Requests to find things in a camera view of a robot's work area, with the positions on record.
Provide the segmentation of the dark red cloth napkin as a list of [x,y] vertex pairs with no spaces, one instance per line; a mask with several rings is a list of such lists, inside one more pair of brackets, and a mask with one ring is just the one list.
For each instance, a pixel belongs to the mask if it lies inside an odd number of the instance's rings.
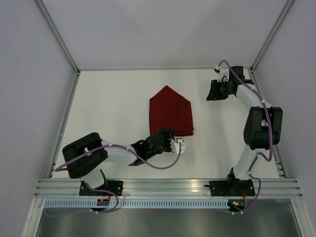
[[171,129],[175,136],[192,136],[191,102],[166,85],[149,100],[149,128],[151,134]]

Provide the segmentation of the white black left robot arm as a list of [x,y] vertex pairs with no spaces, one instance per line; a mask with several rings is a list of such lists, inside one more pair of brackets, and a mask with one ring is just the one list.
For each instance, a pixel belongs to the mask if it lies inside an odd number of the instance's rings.
[[157,133],[131,145],[118,145],[101,139],[92,132],[62,149],[65,163],[55,169],[66,170],[71,179],[81,179],[98,196],[107,192],[106,177],[98,166],[103,162],[121,163],[128,166],[146,164],[151,168],[164,170],[175,165],[176,160],[166,167],[158,167],[148,162],[162,153],[181,154],[181,144],[175,141],[173,130],[159,130]]

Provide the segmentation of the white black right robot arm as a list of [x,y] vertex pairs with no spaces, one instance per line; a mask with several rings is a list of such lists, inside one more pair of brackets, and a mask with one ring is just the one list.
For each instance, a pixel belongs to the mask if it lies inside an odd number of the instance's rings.
[[248,109],[248,117],[243,131],[245,147],[239,161],[226,180],[211,181],[207,187],[213,197],[253,197],[256,193],[252,169],[258,157],[272,160],[273,146],[280,141],[283,111],[263,99],[254,82],[245,78],[242,66],[216,66],[214,71],[218,78],[211,81],[206,99],[220,101],[234,95]]

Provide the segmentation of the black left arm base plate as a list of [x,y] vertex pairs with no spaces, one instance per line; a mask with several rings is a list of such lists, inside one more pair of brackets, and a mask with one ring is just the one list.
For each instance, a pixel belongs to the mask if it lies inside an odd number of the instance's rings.
[[88,188],[84,181],[81,181],[79,196],[91,196],[91,197],[96,197],[96,196],[100,197],[100,196],[108,196],[108,195],[112,196],[112,194],[109,194],[104,191],[110,191],[114,193],[116,196],[120,197],[123,191],[123,181],[115,181],[115,180],[107,181],[106,184],[98,188],[95,188],[95,191]]

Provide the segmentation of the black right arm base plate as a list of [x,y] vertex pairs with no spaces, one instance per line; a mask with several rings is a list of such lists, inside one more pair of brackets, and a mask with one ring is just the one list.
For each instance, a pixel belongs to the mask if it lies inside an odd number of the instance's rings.
[[210,189],[212,197],[254,197],[255,189],[251,180],[210,181],[205,187]]

